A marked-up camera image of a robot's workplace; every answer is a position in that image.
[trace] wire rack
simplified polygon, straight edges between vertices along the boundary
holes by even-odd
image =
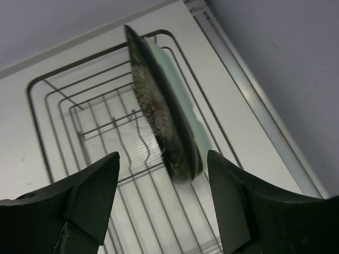
[[[207,119],[219,122],[177,40],[166,30],[145,37],[176,63],[196,115],[220,151]],[[207,173],[190,185],[171,183],[132,91],[130,71],[123,43],[29,84],[29,105],[50,182],[118,151],[118,188],[99,253],[222,253]],[[201,105],[208,105],[208,112]]]

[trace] metal wire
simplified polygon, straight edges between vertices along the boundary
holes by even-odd
[[[189,66],[184,54],[182,53],[182,50],[180,49],[180,46],[177,44],[175,38],[173,35],[171,35],[168,31],[161,30],[161,31],[156,31],[153,33],[148,34],[147,36],[153,37],[154,41],[157,43],[158,42],[158,35],[166,35],[169,36],[170,38],[173,39],[173,42],[175,43],[177,50],[181,53],[180,57],[184,60],[184,62],[187,64],[188,69],[191,72],[191,75],[193,76],[193,79],[197,83],[197,86],[203,95],[204,99],[207,99],[206,96],[203,93],[203,90],[201,89],[201,86],[196,79],[194,72],[192,71],[191,67]],[[221,242],[220,238],[218,236],[218,232],[213,229],[212,224],[211,224],[211,218],[208,217],[206,209],[204,209],[202,200],[200,199],[198,193],[197,193],[197,188],[198,186],[195,186],[194,184],[190,185],[190,189],[192,191],[192,200],[194,200],[199,208],[201,216],[201,221],[204,221],[204,224],[206,225],[206,229],[208,229],[207,234],[211,235],[211,241],[208,242],[202,242],[202,240],[199,240],[199,237],[197,235],[196,229],[195,229],[195,224],[194,224],[194,218],[191,218],[188,214],[187,208],[185,207],[185,201],[182,200],[181,198],[181,190],[179,190],[175,185],[171,184],[171,191],[174,193],[174,196],[176,198],[177,203],[179,204],[180,208],[180,213],[183,215],[183,218],[186,221],[186,224],[189,228],[190,235],[192,239],[195,242],[195,248],[191,250],[185,250],[184,245],[185,245],[185,240],[180,239],[178,235],[178,228],[175,227],[173,218],[171,218],[171,213],[169,212],[168,208],[166,207],[165,204],[165,197],[164,194],[161,193],[160,189],[161,187],[159,186],[159,182],[157,182],[155,178],[155,173],[159,172],[160,170],[166,171],[164,164],[162,161],[157,162],[152,165],[151,163],[151,157],[152,154],[154,153],[154,150],[152,150],[149,146],[149,142],[145,140],[143,137],[143,134],[141,132],[141,127],[140,127],[140,120],[144,118],[142,115],[142,112],[139,108],[133,108],[132,110],[128,109],[128,104],[126,101],[124,101],[123,95],[125,93],[128,93],[131,91],[131,86],[132,83],[126,83],[125,85],[109,89],[107,91],[101,91],[101,87],[114,83],[116,80],[120,80],[121,78],[127,77],[131,74],[130,71],[125,72],[123,74],[117,75],[115,77],[110,77],[106,78],[104,81],[98,82],[98,83],[91,83],[91,86],[88,87],[81,87],[82,84],[89,82],[95,78],[101,77],[102,75],[106,75],[110,71],[114,71],[119,67],[126,66],[129,63],[129,60],[127,61],[122,61],[121,63],[117,65],[113,65],[108,68],[104,68],[100,71],[97,71],[95,73],[91,73],[90,75],[87,76],[82,76],[80,79],[73,81],[67,85],[62,85],[61,87],[58,87],[56,84],[53,84],[53,82],[49,79],[55,75],[58,75],[60,73],[63,73],[66,70],[72,70],[74,67],[81,67],[84,63],[90,62],[91,60],[98,59],[102,56],[106,56],[107,54],[114,53],[117,50],[122,50],[126,47],[126,44],[123,43],[119,46],[115,46],[111,49],[107,49],[106,51],[102,51],[95,56],[90,56],[86,59],[83,59],[83,61],[78,61],[77,63],[71,64],[66,67],[62,67],[59,70],[56,70],[54,72],[50,72],[49,74],[43,75],[41,78],[38,78],[35,82],[39,83],[39,81],[43,80],[49,87],[53,89],[53,91],[48,92],[46,96],[44,97],[44,105],[46,108],[46,114],[49,120],[49,123],[51,125],[51,133],[54,137],[57,151],[59,153],[60,159],[61,159],[61,164],[63,166],[63,169],[65,171],[66,176],[69,176],[72,174],[71,170],[73,168],[76,168],[76,170],[81,170],[83,168],[82,166],[82,161],[84,163],[84,166],[88,166],[92,163],[93,161],[93,152],[88,149],[88,142],[94,139],[99,139],[100,141],[100,146],[102,149],[103,155],[107,155],[111,150],[108,149],[108,146],[106,144],[106,139],[107,135],[110,137],[118,137],[118,142],[120,146],[122,147],[122,152],[126,157],[127,157],[127,171],[124,172],[124,174],[129,174],[125,176],[123,174],[123,177],[119,179],[118,181],[118,194],[119,197],[121,198],[122,201],[122,210],[119,211],[119,213],[123,213],[127,216],[129,224],[132,229],[132,234],[133,237],[135,238],[138,249],[140,253],[148,253],[147,250],[147,244],[145,244],[145,237],[142,237],[140,234],[140,229],[137,228],[137,222],[133,218],[133,213],[128,205],[128,199],[129,197],[126,197],[126,195],[123,193],[122,188],[127,188],[132,184],[134,188],[137,191],[137,197],[140,200],[142,204],[142,209],[143,212],[146,215],[146,221],[149,224],[152,235],[148,235],[146,240],[150,240],[151,238],[154,239],[157,245],[157,250],[155,253],[168,253],[165,248],[165,243],[164,240],[160,238],[159,236],[159,229],[157,230],[157,226],[155,224],[155,219],[153,218],[151,211],[149,210],[146,202],[146,196],[142,194],[142,187],[140,185],[140,182],[142,179],[145,179],[145,177],[148,177],[148,179],[151,182],[151,188],[155,192],[155,203],[159,203],[161,209],[162,209],[162,216],[164,216],[165,221],[166,221],[166,228],[168,227],[168,233],[173,237],[174,242],[176,244],[177,248],[177,253],[203,253],[203,254],[212,254],[212,253],[222,253],[222,248],[221,248]],[[214,133],[211,130],[211,127],[209,126],[209,123],[206,120],[205,115],[203,114],[203,111],[201,107],[199,106],[199,103],[195,97],[195,95],[192,92],[192,89],[190,87],[190,84],[187,81],[187,78],[185,77],[184,71],[182,70],[179,61],[177,59],[177,56],[174,53],[174,50],[172,50],[168,46],[163,47],[164,50],[167,50],[170,53],[170,56],[174,59],[174,62],[177,64],[177,67],[181,73],[181,76],[183,77],[183,80],[185,82],[185,85],[188,89],[188,91],[191,94],[191,97],[193,98],[193,102],[197,109],[199,110],[202,119],[204,121],[205,126],[207,127],[207,130],[212,137],[212,140],[217,147],[217,150],[222,153],[220,149],[220,145],[217,142],[217,139],[214,135]],[[84,94],[87,94],[88,92],[95,92],[96,95],[90,96],[85,98],[82,101],[78,102],[78,99],[80,96],[83,96]],[[57,112],[58,116],[55,116],[55,109],[50,107],[50,98],[53,94],[59,94],[63,98],[58,101],[57,103]],[[38,123],[38,116],[35,111],[34,105],[33,105],[33,99],[30,97],[30,92],[29,92],[29,102],[30,102],[30,107],[31,111],[33,114],[33,119],[35,123]],[[115,117],[114,116],[114,110],[110,107],[108,101],[109,100],[114,100],[116,103],[119,102],[122,108],[123,116],[120,117]],[[67,109],[67,114],[70,116],[70,122],[67,122],[66,115],[65,115],[65,110],[64,110],[64,105],[66,102],[71,102],[71,106],[68,107]],[[212,115],[216,118],[216,115],[211,108],[210,104],[208,101],[206,103],[209,106],[210,112]],[[103,105],[100,111],[100,117],[102,117],[103,114],[106,115],[105,119],[108,119],[108,121],[102,123],[99,121],[99,115],[97,112],[94,110],[94,107]],[[91,121],[94,123],[93,128],[87,128],[84,126],[84,121],[81,118],[83,114],[87,114],[87,121]],[[222,130],[218,119],[216,119],[216,122],[219,125],[219,128],[223,135],[225,136],[226,134]],[[145,157],[143,158],[143,167],[141,170],[135,171],[136,166],[134,166],[134,158],[135,155],[130,154],[130,151],[128,150],[124,137],[121,133],[121,130],[123,126],[125,125],[135,125],[135,133],[137,134],[138,139],[141,141],[142,147],[145,150]],[[38,133],[38,138],[39,141],[44,140],[42,131],[39,127],[37,127],[37,133]],[[46,149],[46,146],[44,145],[43,142],[40,142],[41,149],[43,152],[43,155],[48,157],[48,151]],[[69,149],[68,152],[64,150],[64,147],[67,146]],[[70,165],[70,158],[73,158],[73,166]],[[53,177],[53,172],[51,170],[51,165],[50,163],[46,162],[46,168],[48,170],[50,179],[54,181]],[[204,177],[202,178],[202,184],[205,186],[209,186],[209,179],[207,174],[205,173]],[[105,240],[105,245],[103,248],[103,251],[108,254],[110,252],[109,246],[112,246],[112,251],[114,253],[128,253],[127,252],[127,247],[123,245],[123,238],[122,235],[119,234],[119,229],[117,228],[116,221],[114,221],[114,218],[111,216],[110,217],[110,225],[108,227],[108,238]]]

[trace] gray wall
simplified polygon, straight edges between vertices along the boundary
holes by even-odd
[[[208,2],[320,180],[339,194],[339,1]]]
[[[163,0],[1,0],[0,70]]]

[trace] screw hole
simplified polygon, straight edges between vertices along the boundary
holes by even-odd
[[[36,193],[30,192],[30,193],[23,194],[22,196],[18,197],[17,199],[31,198],[31,197],[35,197],[36,195],[37,195]]]

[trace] white surface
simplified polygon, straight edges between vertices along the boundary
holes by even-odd
[[[140,34],[157,29],[171,31],[210,98],[244,169],[277,186],[300,192],[260,124],[181,2],[148,14],[130,25]],[[15,198],[47,184],[26,101],[25,89],[28,82],[36,76],[123,41],[123,29],[117,28],[1,80],[0,198]],[[224,154],[233,160],[229,151]]]

